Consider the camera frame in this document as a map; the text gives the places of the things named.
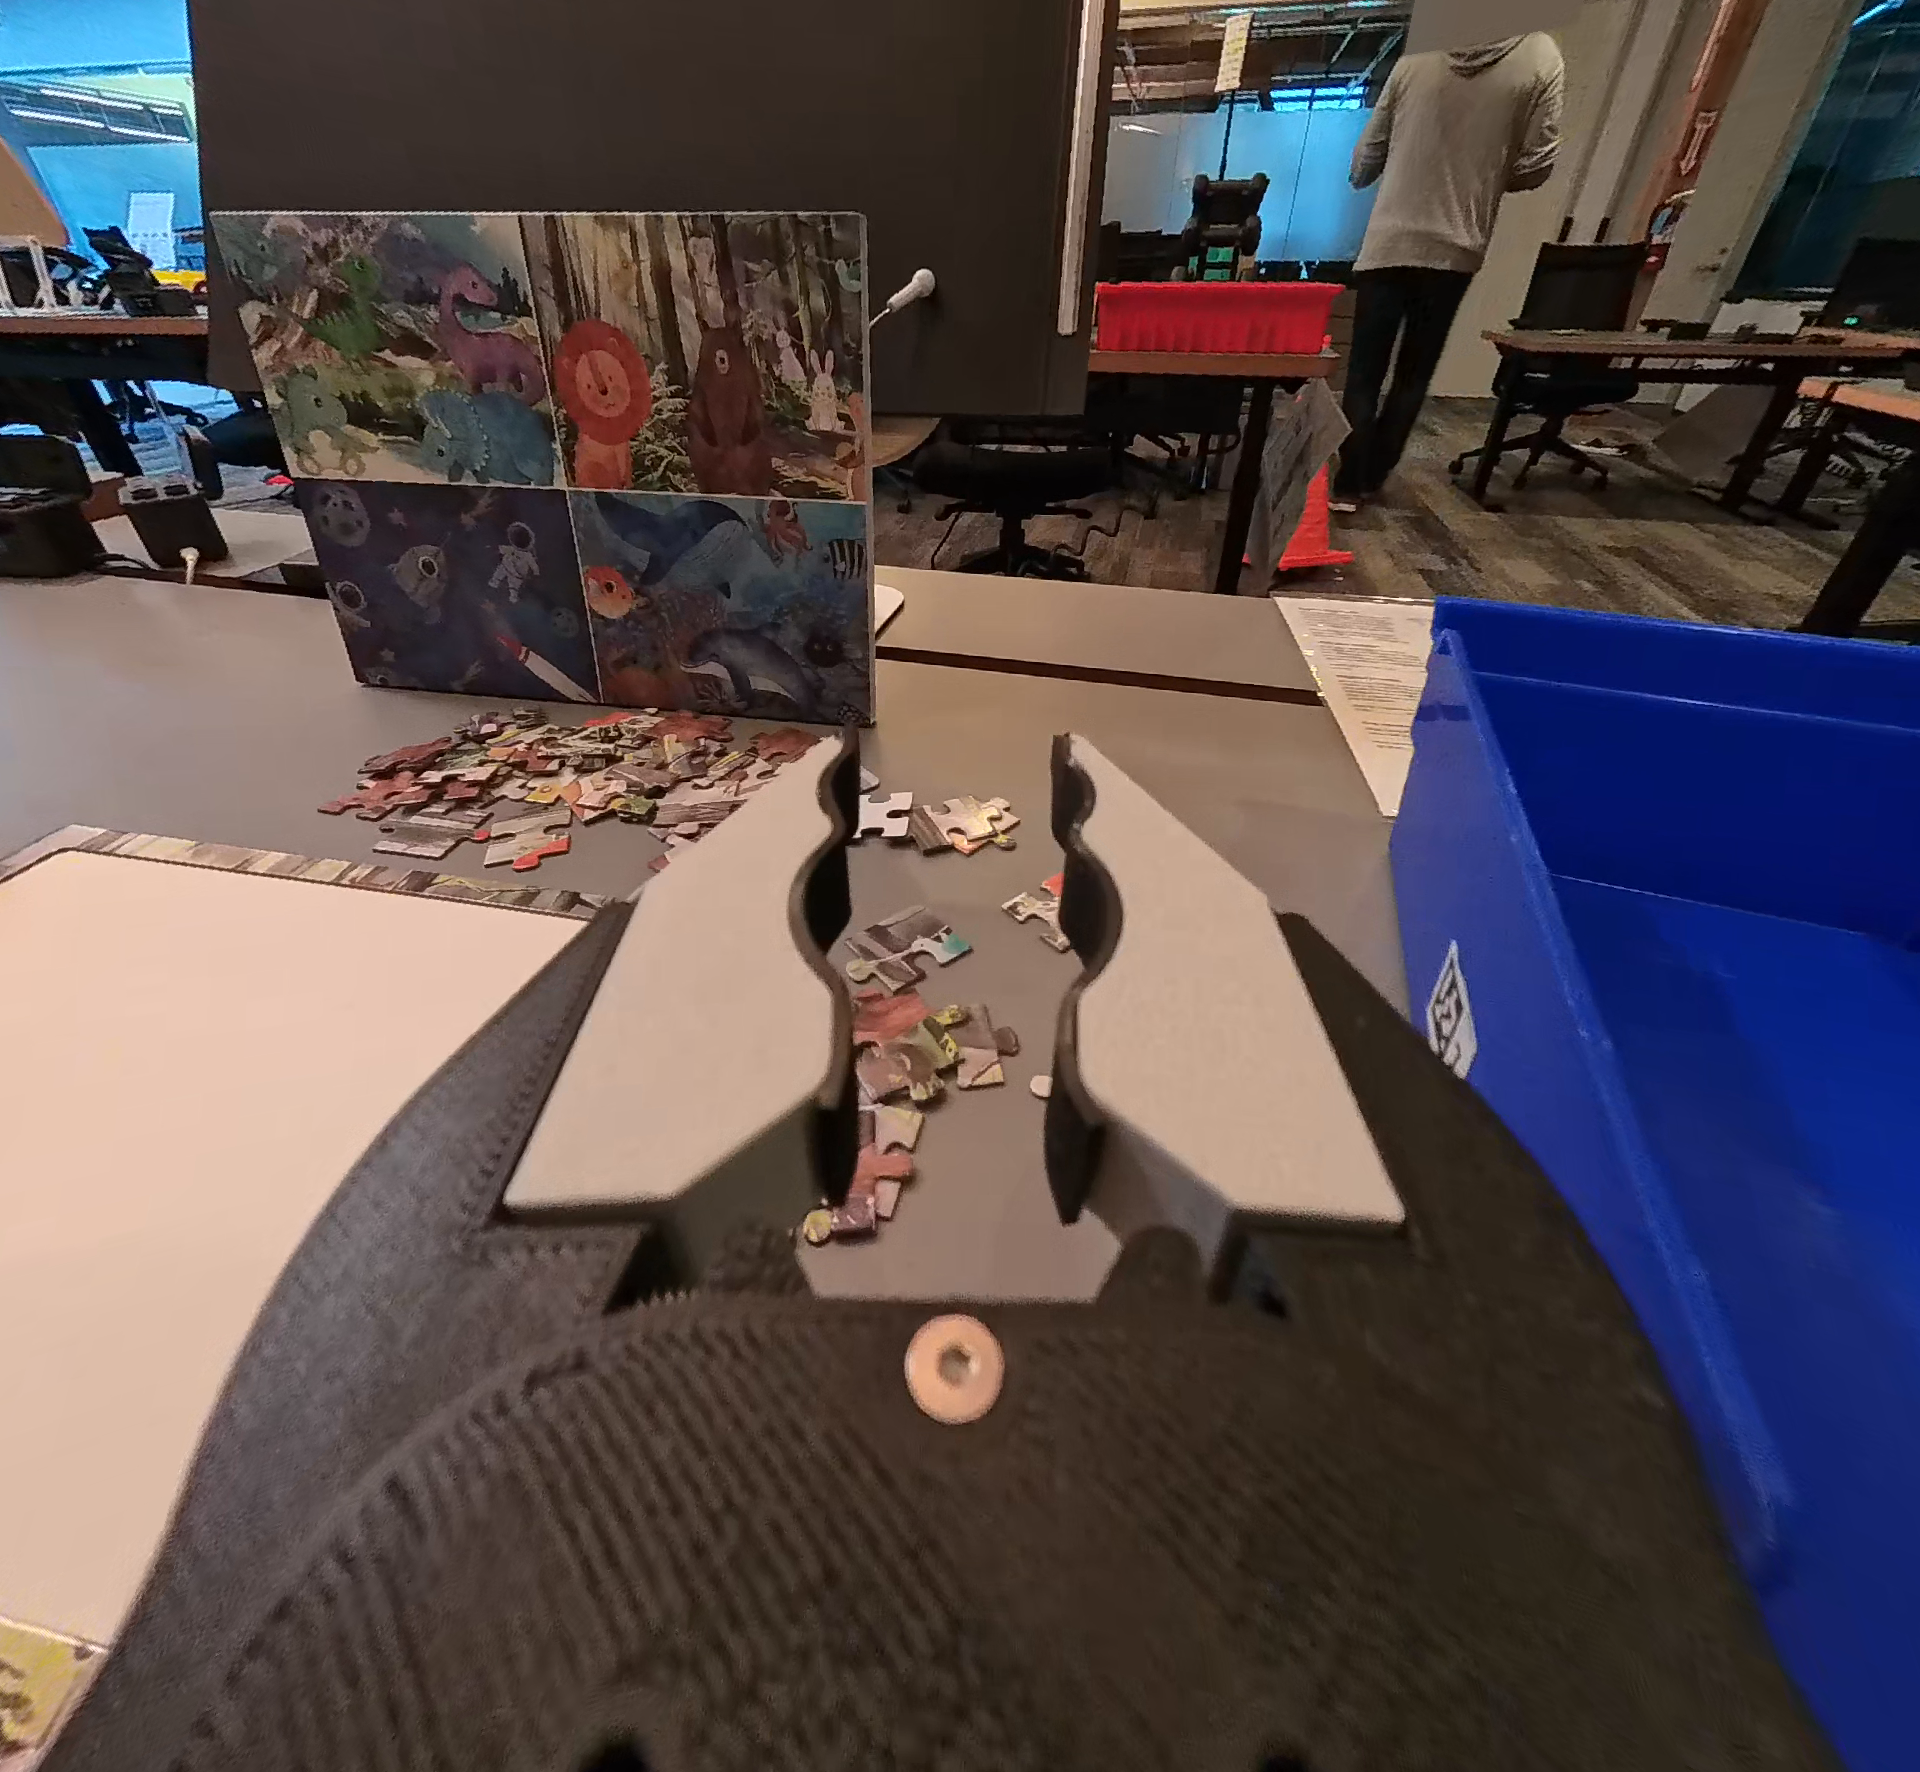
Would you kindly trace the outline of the red plastic bin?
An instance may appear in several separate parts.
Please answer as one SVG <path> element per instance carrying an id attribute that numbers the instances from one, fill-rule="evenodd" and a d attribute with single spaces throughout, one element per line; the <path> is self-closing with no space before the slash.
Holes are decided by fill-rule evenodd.
<path id="1" fill-rule="evenodd" d="M 1116 280 L 1094 287 L 1094 346 L 1110 354 L 1322 354 L 1339 282 Z"/>

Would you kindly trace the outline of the white paper sheet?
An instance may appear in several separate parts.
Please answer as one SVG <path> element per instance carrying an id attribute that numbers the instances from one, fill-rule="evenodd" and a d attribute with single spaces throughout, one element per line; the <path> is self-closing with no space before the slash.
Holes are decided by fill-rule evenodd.
<path id="1" fill-rule="evenodd" d="M 1427 683 L 1433 605 L 1300 594 L 1276 595 L 1271 605 L 1378 815 L 1395 820 Z"/>

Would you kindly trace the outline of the puzzle frame tray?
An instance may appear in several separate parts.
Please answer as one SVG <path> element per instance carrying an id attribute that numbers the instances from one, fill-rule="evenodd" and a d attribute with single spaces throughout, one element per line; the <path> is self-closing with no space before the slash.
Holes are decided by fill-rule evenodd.
<path id="1" fill-rule="evenodd" d="M 2 863 L 2 1766 L 160 1770 L 336 1503 L 592 1322 L 500 1199 L 625 904 L 67 830 Z"/>

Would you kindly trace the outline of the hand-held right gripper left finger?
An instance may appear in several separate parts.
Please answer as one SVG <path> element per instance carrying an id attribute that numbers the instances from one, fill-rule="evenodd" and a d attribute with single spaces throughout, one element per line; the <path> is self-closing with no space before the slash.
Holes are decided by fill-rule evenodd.
<path id="1" fill-rule="evenodd" d="M 746 1227 L 840 1206 L 858 1165 L 858 735 L 822 738 L 635 899 L 503 1189 L 519 1224 L 635 1214 L 703 1273 Z"/>

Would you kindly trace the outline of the black partition panel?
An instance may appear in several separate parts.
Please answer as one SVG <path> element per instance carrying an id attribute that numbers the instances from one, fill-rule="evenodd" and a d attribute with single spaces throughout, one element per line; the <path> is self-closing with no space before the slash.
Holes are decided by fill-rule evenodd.
<path id="1" fill-rule="evenodd" d="M 1076 415 L 1119 0 L 188 0 L 209 217 L 861 214 L 878 415 Z"/>

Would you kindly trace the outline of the pile of puzzle pieces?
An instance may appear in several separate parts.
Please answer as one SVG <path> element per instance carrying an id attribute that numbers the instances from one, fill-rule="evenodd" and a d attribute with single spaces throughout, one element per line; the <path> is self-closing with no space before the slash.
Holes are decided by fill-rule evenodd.
<path id="1" fill-rule="evenodd" d="M 749 738 L 710 715 L 634 712 L 553 726 L 529 706 L 481 712 L 450 738 L 366 759 L 357 789 L 321 815 L 373 824 L 376 855 L 425 866 L 412 879 L 425 896 L 471 893 L 444 871 L 463 847 L 484 870 L 526 876 L 568 855 L 581 827 L 608 820 L 660 841 L 663 855 L 650 861 L 660 876 L 821 739 L 807 729 Z M 968 855 L 1011 847 L 1018 827 L 1007 799 L 927 809 L 910 794 L 874 794 L 866 771 L 854 802 L 848 847 L 900 841 Z M 1022 1057 L 1007 1019 L 938 985 L 971 952 L 973 945 L 920 904 L 880 922 L 851 919 L 830 946 L 831 969 L 851 989 L 861 1150 L 847 1199 L 796 1217 L 808 1248 L 884 1228 L 914 1181 L 927 1116 L 952 1097 L 1005 1087 L 1007 1064 Z"/>

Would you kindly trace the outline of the orange traffic cone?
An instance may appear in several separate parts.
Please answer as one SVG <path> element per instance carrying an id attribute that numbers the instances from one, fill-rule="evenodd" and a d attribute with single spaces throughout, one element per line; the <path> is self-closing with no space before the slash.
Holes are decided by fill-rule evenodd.
<path id="1" fill-rule="evenodd" d="M 1267 460 L 1254 482 L 1254 505 L 1237 569 L 1267 588 L 1345 566 L 1349 552 L 1333 541 L 1335 456 L 1313 473 L 1300 460 Z"/>

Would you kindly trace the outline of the wooden post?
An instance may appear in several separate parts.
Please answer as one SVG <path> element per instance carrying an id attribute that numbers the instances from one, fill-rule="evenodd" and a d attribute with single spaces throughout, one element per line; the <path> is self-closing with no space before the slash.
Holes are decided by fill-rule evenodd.
<path id="1" fill-rule="evenodd" d="M 1768 0 L 1719 0 L 1716 18 L 1692 77 L 1682 92 L 1657 152 L 1641 181 L 1633 205 L 1621 214 L 1627 238 L 1633 246 L 1651 243 L 1651 227 L 1661 217 L 1677 218 L 1682 195 L 1697 187 L 1697 177 L 1722 129 L 1739 76 L 1761 26 Z"/>

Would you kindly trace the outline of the wooden desk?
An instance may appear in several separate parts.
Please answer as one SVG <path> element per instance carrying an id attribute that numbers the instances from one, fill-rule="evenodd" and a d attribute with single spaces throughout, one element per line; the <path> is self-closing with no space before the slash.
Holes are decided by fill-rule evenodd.
<path id="1" fill-rule="evenodd" d="M 1500 492 L 1495 486 L 1496 459 L 1509 443 L 1509 428 L 1528 379 L 1562 387 L 1572 379 L 1572 369 L 1591 369 L 1595 377 L 1610 382 L 1618 377 L 1636 391 L 1664 382 L 1765 391 L 1761 421 L 1736 456 L 1731 477 L 1719 492 L 1722 510 L 1745 522 L 1787 515 L 1785 502 L 1768 505 L 1755 499 L 1755 483 L 1771 443 L 1798 404 L 1803 382 L 1918 379 L 1918 333 L 1813 331 L 1810 338 L 1672 339 L 1637 331 L 1496 328 L 1486 331 L 1486 342 L 1500 358 L 1495 415 L 1467 483 L 1467 499 L 1486 512 L 1500 512 Z"/>
<path id="2" fill-rule="evenodd" d="M 1261 492 L 1264 443 L 1271 424 L 1277 391 L 1299 391 L 1310 379 L 1333 379 L 1339 372 L 1333 346 L 1310 354 L 1179 354 L 1179 351 L 1104 351 L 1094 348 L 1089 375 L 1115 377 L 1201 377 L 1210 382 L 1235 382 L 1246 389 L 1246 407 L 1237 440 L 1237 466 L 1233 477 L 1225 532 L 1218 549 L 1211 591 L 1235 598 L 1241 566 L 1246 561 L 1248 529 Z"/>
<path id="3" fill-rule="evenodd" d="M 132 477 L 142 464 L 111 408 L 107 382 L 206 387 L 206 319 L 114 315 L 2 318 L 2 427 L 35 427 L 83 440 L 96 464 Z"/>

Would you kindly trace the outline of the black office chair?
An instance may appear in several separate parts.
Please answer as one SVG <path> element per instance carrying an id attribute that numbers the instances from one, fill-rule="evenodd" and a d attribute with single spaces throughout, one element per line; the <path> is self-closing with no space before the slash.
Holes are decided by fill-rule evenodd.
<path id="1" fill-rule="evenodd" d="M 1568 331 L 1568 333 L 1621 333 L 1630 322 L 1636 287 L 1641 282 L 1647 246 L 1623 247 L 1539 247 L 1538 266 L 1510 331 Z M 1565 440 L 1565 421 L 1590 411 L 1613 411 L 1637 395 L 1633 369 L 1613 358 L 1528 359 L 1502 354 L 1495 375 L 1495 411 L 1486 440 L 1448 466 L 1460 477 L 1474 464 L 1470 499 L 1495 512 L 1496 464 L 1510 453 L 1522 456 L 1513 473 L 1513 490 L 1525 486 L 1528 473 L 1558 459 L 1578 474 L 1590 473 L 1597 486 L 1610 483 L 1613 470 L 1587 447 Z"/>
<path id="2" fill-rule="evenodd" d="M 927 440 L 906 474 L 919 492 L 938 502 L 936 522 L 945 523 L 927 565 L 938 566 L 961 517 L 984 515 L 998 523 L 995 545 L 955 558 L 952 572 L 1090 585 L 1083 545 L 1037 545 L 1028 538 L 1028 523 L 1037 517 L 1090 523 L 1090 502 L 1107 492 L 1110 470 L 1115 453 L 1104 443 Z"/>

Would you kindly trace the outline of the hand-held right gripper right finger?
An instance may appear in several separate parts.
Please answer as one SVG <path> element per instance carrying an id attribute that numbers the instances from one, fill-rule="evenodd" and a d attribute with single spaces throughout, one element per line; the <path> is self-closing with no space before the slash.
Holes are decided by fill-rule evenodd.
<path id="1" fill-rule="evenodd" d="M 1172 1231 L 1211 1290 L 1254 1237 L 1405 1235 L 1270 899 L 1079 735 L 1051 739 L 1051 834 L 1076 963 L 1044 1101 L 1060 1224 Z"/>

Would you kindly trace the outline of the black wheeled machine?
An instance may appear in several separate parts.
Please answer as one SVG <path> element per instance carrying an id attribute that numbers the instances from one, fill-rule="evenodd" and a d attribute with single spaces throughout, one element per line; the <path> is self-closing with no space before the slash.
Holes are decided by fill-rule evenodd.
<path id="1" fill-rule="evenodd" d="M 1202 177 L 1189 184 L 1189 218 L 1179 231 L 1179 266 L 1175 280 L 1184 282 L 1241 282 L 1246 280 L 1261 247 L 1261 205 L 1270 190 L 1270 177 L 1248 179 Z"/>

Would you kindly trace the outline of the black power adapter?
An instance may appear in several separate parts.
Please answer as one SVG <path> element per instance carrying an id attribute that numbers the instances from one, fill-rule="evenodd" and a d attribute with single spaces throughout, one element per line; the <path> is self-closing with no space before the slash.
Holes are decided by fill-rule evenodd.
<path id="1" fill-rule="evenodd" d="M 2 490 L 2 579 L 62 582 L 97 569 L 107 552 L 83 505 L 83 492 Z"/>
<path id="2" fill-rule="evenodd" d="M 119 490 L 119 510 L 132 523 L 139 546 L 155 569 L 192 575 L 229 561 L 228 538 L 214 517 L 206 494 L 178 474 L 126 477 Z"/>

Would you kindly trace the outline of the blue plastic bin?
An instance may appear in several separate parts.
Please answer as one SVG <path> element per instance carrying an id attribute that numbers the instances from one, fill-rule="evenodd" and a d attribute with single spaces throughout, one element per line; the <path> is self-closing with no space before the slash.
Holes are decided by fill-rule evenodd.
<path id="1" fill-rule="evenodd" d="M 1389 866 L 1815 1720 L 1915 1770 L 1918 650 L 1437 602 Z"/>

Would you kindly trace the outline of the printed puzzle storage box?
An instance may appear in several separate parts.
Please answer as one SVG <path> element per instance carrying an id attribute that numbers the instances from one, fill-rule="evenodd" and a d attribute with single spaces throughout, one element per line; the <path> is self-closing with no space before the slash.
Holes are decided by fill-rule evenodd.
<path id="1" fill-rule="evenodd" d="M 874 723 L 858 210 L 216 210 L 362 689 Z"/>

